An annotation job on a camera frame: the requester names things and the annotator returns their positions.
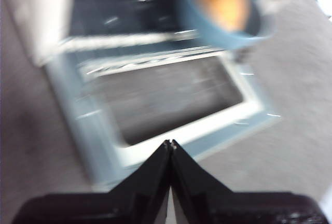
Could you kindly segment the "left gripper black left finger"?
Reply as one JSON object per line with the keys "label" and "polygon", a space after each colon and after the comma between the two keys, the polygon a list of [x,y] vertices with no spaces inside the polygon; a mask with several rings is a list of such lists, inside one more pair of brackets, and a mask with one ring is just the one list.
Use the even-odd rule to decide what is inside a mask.
{"label": "left gripper black left finger", "polygon": [[171,145],[164,141],[109,192],[47,194],[26,201],[13,223],[154,223],[170,187]]}

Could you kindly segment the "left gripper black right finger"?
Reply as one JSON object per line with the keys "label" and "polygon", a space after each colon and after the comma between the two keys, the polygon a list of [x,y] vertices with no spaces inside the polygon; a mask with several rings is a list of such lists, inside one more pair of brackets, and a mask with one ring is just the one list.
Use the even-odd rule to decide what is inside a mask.
{"label": "left gripper black right finger", "polygon": [[291,192],[234,192],[175,140],[171,187],[188,223],[327,223],[312,198]]}

